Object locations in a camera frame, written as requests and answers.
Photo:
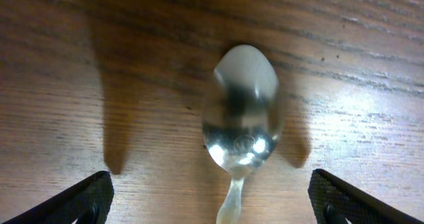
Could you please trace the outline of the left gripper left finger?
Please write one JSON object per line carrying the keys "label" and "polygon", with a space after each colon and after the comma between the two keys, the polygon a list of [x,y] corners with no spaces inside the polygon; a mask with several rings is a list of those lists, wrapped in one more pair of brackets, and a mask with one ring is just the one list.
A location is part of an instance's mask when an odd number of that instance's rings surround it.
{"label": "left gripper left finger", "polygon": [[5,223],[104,224],[113,196],[110,173],[98,171]]}

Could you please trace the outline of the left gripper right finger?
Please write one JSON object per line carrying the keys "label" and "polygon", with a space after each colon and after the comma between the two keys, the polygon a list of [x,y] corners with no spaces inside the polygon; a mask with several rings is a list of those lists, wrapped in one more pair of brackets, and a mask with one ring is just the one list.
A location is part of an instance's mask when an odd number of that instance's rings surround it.
{"label": "left gripper right finger", "polygon": [[315,169],[312,172],[307,191],[319,224],[423,224],[422,221],[374,198],[324,169]]}

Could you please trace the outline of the small steel teaspoon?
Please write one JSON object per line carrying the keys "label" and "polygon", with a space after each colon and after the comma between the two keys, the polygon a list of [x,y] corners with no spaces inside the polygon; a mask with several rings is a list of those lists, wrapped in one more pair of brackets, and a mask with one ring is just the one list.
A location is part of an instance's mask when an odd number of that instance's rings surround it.
{"label": "small steel teaspoon", "polygon": [[213,70],[201,112],[203,139],[210,157],[231,177],[218,224],[238,221],[245,179],[281,138],[284,99],[275,69],[251,45],[231,48]]}

